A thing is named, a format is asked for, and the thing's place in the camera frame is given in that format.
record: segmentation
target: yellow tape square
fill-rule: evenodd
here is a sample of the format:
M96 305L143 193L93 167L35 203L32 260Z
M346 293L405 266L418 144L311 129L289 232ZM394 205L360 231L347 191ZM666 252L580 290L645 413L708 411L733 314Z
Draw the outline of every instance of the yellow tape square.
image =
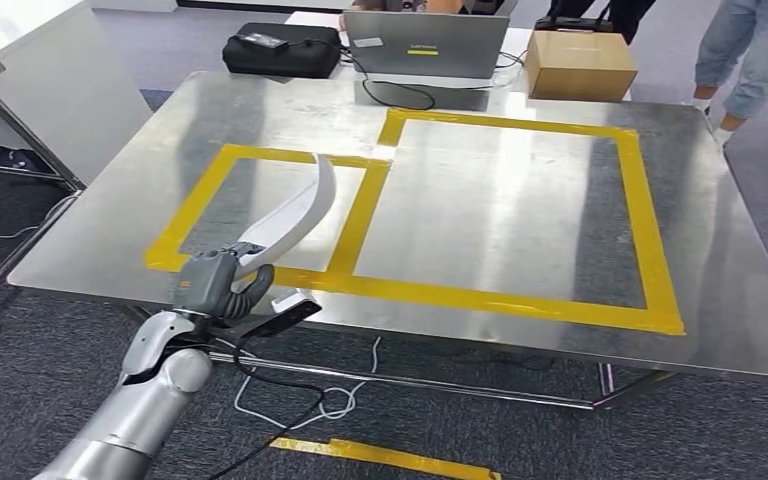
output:
M658 231L637 132L623 128L573 125L440 112L391 109L378 144L397 147L407 120L456 123L495 128L519 128L612 138L617 145L623 188L634 238L646 308L574 302L467 288L387 280L354 275L390 163L361 157L331 156L335 166L364 168L361 184L325 271L277 267L276 283L397 302L488 311L546 320L683 335L678 305ZM225 145L205 171L163 233L146 251L146 266L177 272L188 255L178 252L184 238L207 207L239 158L313 163L308 152Z

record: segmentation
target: yellow tape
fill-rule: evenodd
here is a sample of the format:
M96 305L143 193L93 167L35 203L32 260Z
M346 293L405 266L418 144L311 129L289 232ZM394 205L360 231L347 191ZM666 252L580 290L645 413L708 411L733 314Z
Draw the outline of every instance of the yellow tape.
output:
M178 211L169 221L169 224L161 232L160 236L154 241L154 243L146 250L144 260L149 269L153 270L166 270L170 272L178 272L190 255L180 253L178 250L181 248L181 244L189 234L190 230L195 226L199 217L204 213L204 209L213 199L222 182L231 172L234 166L234 162L239 159L262 159L262 160L276 160L282 162L293 163L314 163L313 156L309 152L301 152L296 150L281 150L277 148L262 148L262 147L249 147L244 145L225 145L220 150L213 162L207 167L204 175L196 183L193 190L184 200L184 203L178 208ZM367 172L361 180L361 189L358 190L355 203L358 203L358 199L367 202L372 202L372 209L378 202L378 195L380 189L383 188L384 179L386 179L387 170L390 168L390 162L385 160L375 160L363 157L348 157L330 155L329 159L331 163L336 167L351 167L351 168L363 168ZM358 221L366 222L363 225L352 225L350 222L353 218ZM361 207L355 208L353 206L349 213L349 218L346 220L346 225L343 227L343 234L340 240L347 235L347 238L353 238L353 236L359 236L360 244L363 243L363 239L366 236L366 230L368 228L368 222L371 219L371 212L368 215L364 214L364 209ZM341 244L338 241L338 247L335 249L337 252L332 257L332 262L336 262L337 265L354 265L357 261L357 255L360 252L360 244L352 246L349 240L343 241ZM341 258L340 252L345 252L346 258Z
M617 133L614 140L619 152L629 224L634 238L646 309L672 317L681 324L681 314L673 291L667 259L664 257L664 246L661 243L652 195L649 193L649 180L646 178L637 133Z
M617 144L620 173L623 179L623 188L625 190L626 203L629 211L629 225L634 238L646 308L630 309L610 307L607 305L584 304L580 302L533 299L529 297L516 298L519 299L518 301L527 302L521 304L520 307L535 307L540 313L534 316L540 318L631 328L636 330L648 330L670 335L684 334L684 324L681 321L681 313L678 309L672 280L669 275L669 266L667 265L667 260L664 256L664 248L658 230L658 220L655 217L652 197L649 193L649 184L646 179L646 170L643 164L643 156L640 153L637 132L617 127L561 124L447 112L390 109L387 112L384 126L381 128L381 132L378 135L378 143L389 147L397 147L407 120L496 128L519 128L541 132L589 135L614 139ZM442 290L430 290L429 287L430 286L423 285L421 286L421 291L417 293L420 295L437 293L438 300L444 300L442 298L443 295L465 294L464 291L450 290L444 292ZM401 287L390 288L389 291L399 291L400 288ZM495 297L491 299L481 295L473 296L472 298L484 307L475 309L489 309L500 313L514 313L513 310L519 310L519 308L511 308L511 304L497 303L497 301L515 300L515 298L511 297L512 296L508 296L507 298ZM568 305L566 308L558 308L560 305L556 302ZM455 303L462 303L462 299L450 300L448 303L454 306ZM615 318L607 318L607 315L615 315Z
M553 298L486 292L468 288L361 277L295 268L276 269L275 283L311 290L383 298L447 308L463 308L605 327L630 328L670 335L683 332L668 315L629 307L573 302Z
M614 139L617 143L629 224L634 237L646 308L599 305L353 275L390 168L387 161L360 157L331 157L336 166L364 168L366 171L328 267L324 272L278 267L275 271L276 283L398 302L628 328L668 335L684 334L684 324L664 257L658 221L635 131L614 127L391 109L387 112L378 143L397 147L407 120L520 128ZM146 252L146 265L149 268L180 270L188 258L188 255L178 252L181 243L238 158L313 162L312 156L307 152L226 145L196 184L178 214Z
M326 271L345 274L354 271L389 170L389 164L367 166Z
M417 472L440 475L461 480L502 479L502 475L487 468L473 467L462 463L449 462L422 457L412 453L373 447L362 443L331 439L328 443L307 442L290 438L278 438L271 444L282 450L313 453L329 457L339 457L361 462L379 463Z

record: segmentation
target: black bag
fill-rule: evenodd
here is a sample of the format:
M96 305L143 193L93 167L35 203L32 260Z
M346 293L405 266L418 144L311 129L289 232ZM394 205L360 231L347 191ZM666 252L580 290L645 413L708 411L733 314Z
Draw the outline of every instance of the black bag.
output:
M252 48L237 38L251 33L269 35L288 42L290 46L273 52ZM231 73L328 78L340 61L339 48L340 34L330 27L247 23L237 35L228 39L222 49L222 60Z
M605 16L611 8L611 1L608 0L608 4L599 13L599 17L592 18L570 18L559 17L558 12L561 11L563 6L563 0L558 0L557 6L549 12L543 18L537 20L534 23L535 30L583 30L588 32L602 32L611 33L614 31L614 26L611 22L605 21Z

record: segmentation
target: metal rod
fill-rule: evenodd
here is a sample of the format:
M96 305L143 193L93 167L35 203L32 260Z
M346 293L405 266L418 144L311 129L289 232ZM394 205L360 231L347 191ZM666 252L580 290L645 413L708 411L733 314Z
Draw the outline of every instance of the metal rod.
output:
M599 387L603 397L614 391L614 373L610 363L599 364Z
M233 357L225 353L211 352L210 358L220 362L233 363ZM377 373L362 373L330 367L301 365L297 363L266 360L263 358L240 357L240 363L252 367L274 368L290 372L313 373L330 377L346 378L364 382L381 382L405 387L428 388L441 392L460 393L478 397L495 398L499 400L514 400L518 402L537 403L541 405L553 405L557 407L577 408L580 410L593 410L593 402L573 398L554 397L536 393L514 392L489 387L476 387L471 385L458 385L455 383L438 382L418 378L396 377Z
M54 173L32 172L30 170L25 170L22 168L0 166L0 173L6 173L9 175L19 175L22 177L42 178L45 180L63 181L63 177Z
M31 131L27 125L25 125L25 122L19 119L19 117L17 117L13 111L10 110L10 108L7 107L7 105L5 105L1 100L0 117L7 123L7 125L10 126L10 128L12 128L20 137L22 137L22 140L24 140L28 146L31 147L31 150L39 155L40 159L42 159L42 161L45 162L45 164L48 165L52 171L61 177L62 181L65 182L69 188L76 192L86 188L84 182L75 176L75 174L72 173L72 171L69 170L69 168L67 168L59 158L57 158L57 155L55 155L54 152L52 152L42 142L42 140L40 140L39 137L37 137L34 132Z
M119 310L125 312L125 314L133 320L137 325L142 325L150 316L151 312L143 307L136 305L117 305Z
M610 394L604 395L602 396L602 398L593 401L592 402L593 408L594 409L611 408L615 403L619 402L620 400L630 397L634 393L647 390L651 388L653 385L655 385L656 383L663 382L664 380L672 378L676 375L678 375L676 372L655 370L654 372L649 373L643 377L640 377L637 380L614 390Z
M78 196L81 194L80 191L77 191L68 197L66 197L62 203L56 208L54 211L52 211L40 224L39 228L34 230L25 240L22 241L22 243L19 244L12 252L10 252L10 255L7 256L1 263L0 263L0 280L1 278L10 270L13 268L16 263L19 262L19 260L22 259L22 257L25 256L25 253L28 252L28 250L31 249L36 243L37 240L39 240L45 233L51 228L52 225L57 221L57 219L60 218L61 215L69 208L69 206L72 204L72 202L75 201L75 199L78 198Z

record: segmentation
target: robotic arm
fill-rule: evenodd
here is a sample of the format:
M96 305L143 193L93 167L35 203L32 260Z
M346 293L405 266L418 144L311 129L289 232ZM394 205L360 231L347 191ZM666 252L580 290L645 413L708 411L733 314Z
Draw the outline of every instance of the robotic arm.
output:
M173 309L145 321L131 341L113 392L96 414L34 480L141 479L212 370L206 349L222 339L274 335L320 310L300 292L273 305L271 315L252 307L272 285L272 265L257 268L254 280L232 290L239 258L261 247L245 242L203 252L181 270Z

